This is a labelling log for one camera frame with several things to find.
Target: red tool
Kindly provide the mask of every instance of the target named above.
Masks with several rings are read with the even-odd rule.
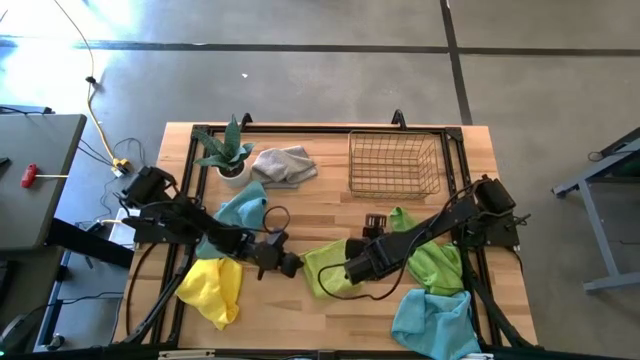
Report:
[[[36,166],[36,164],[29,164],[29,166],[27,166],[27,169],[24,171],[24,174],[22,175],[20,186],[25,189],[31,187],[37,177],[67,178],[69,177],[69,175],[38,175],[38,167]]]

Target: wire basket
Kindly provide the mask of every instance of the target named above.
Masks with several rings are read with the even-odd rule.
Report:
[[[351,132],[351,194],[381,199],[422,199],[438,193],[436,138],[429,133]]]

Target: light blue towel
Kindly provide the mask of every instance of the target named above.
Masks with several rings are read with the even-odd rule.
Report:
[[[409,350],[435,360],[460,359],[479,353],[471,325],[467,291],[451,297],[410,290],[393,319],[391,336]]]
[[[231,201],[222,203],[213,218],[227,225],[261,229],[266,204],[267,193],[264,187],[259,182],[252,181]],[[196,247],[196,256],[200,259],[217,259],[225,255],[207,241],[205,236]]]

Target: cloth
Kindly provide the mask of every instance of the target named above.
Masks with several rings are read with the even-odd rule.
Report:
[[[252,181],[231,201],[222,203],[220,210],[213,215],[213,218],[228,225],[260,229],[266,204],[267,193],[262,184]],[[225,255],[218,251],[205,236],[196,247],[196,256],[200,259],[217,259]]]
[[[467,291],[452,297],[409,290],[393,319],[391,336],[409,350],[435,360],[460,359],[479,353],[471,325]]]
[[[396,207],[389,215],[394,231],[406,231],[417,223],[403,208]],[[453,244],[438,245],[430,241],[416,249],[408,262],[409,273],[430,294],[450,296],[464,289],[462,261]]]
[[[304,274],[315,297],[328,296],[318,284],[318,272],[327,265],[340,264],[347,259],[344,255],[346,240],[338,240],[319,249],[303,254]],[[322,272],[322,285],[332,294],[337,294],[357,287],[346,279],[343,266],[327,269]]]
[[[318,174],[316,164],[302,146],[265,150],[258,154],[251,169],[255,180],[265,188],[276,189],[295,189]]]
[[[196,260],[176,295],[224,329],[238,316],[238,293],[242,283],[242,265],[225,259]]]

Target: wooden table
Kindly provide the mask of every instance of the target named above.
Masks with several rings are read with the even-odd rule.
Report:
[[[157,166],[174,174],[178,180],[184,170],[193,125],[168,123],[166,127]],[[380,128],[391,129],[395,126],[380,125]],[[483,174],[498,177],[489,129],[485,126],[463,126],[462,129],[472,181]],[[449,197],[442,161],[439,161],[438,169],[441,190],[436,195],[422,200],[402,201],[352,197],[347,182],[349,165],[345,134],[245,133],[242,142],[256,143],[249,163],[253,163],[257,154],[265,149],[303,145],[318,165],[318,176],[301,184],[297,190],[267,190],[268,206],[286,206],[292,215],[291,224],[287,228],[290,237],[285,248],[296,253],[321,247],[337,239],[361,236],[367,213],[388,214],[394,206],[403,206],[414,218],[423,219],[438,211]],[[202,151],[198,149],[197,158],[201,157]],[[439,143],[438,156],[442,157]],[[461,184],[457,161],[454,161],[454,167],[458,184]],[[192,176],[191,192],[195,191],[196,181],[197,176]],[[238,190],[222,184],[215,171],[210,170],[204,204],[207,209],[213,211],[219,208],[221,202],[230,200],[237,192]],[[273,224],[284,220],[275,213],[269,218]],[[438,240],[444,242],[449,238],[447,235]],[[142,249],[136,252],[129,279]],[[141,266],[131,298],[132,329],[147,314],[158,296],[166,252],[167,246],[158,245]],[[486,248],[486,256],[496,302],[523,337],[536,343],[526,289],[516,257],[505,249],[492,247]],[[379,282],[367,283],[363,291],[382,294],[392,285],[395,276],[396,274]],[[247,265],[238,300],[239,316],[224,331],[216,330],[196,309],[186,306],[179,347],[405,350],[391,338],[390,331],[400,300],[409,289],[418,287],[407,272],[398,289],[383,301],[314,298],[301,270],[294,279],[289,279],[279,272],[265,274],[262,281],[257,281],[256,277],[257,268]],[[123,301],[114,341],[125,337],[124,304]],[[162,339],[165,339],[169,332],[174,304],[175,299],[172,299],[167,306]],[[482,304],[478,304],[478,313],[484,338],[489,339],[487,318]]]

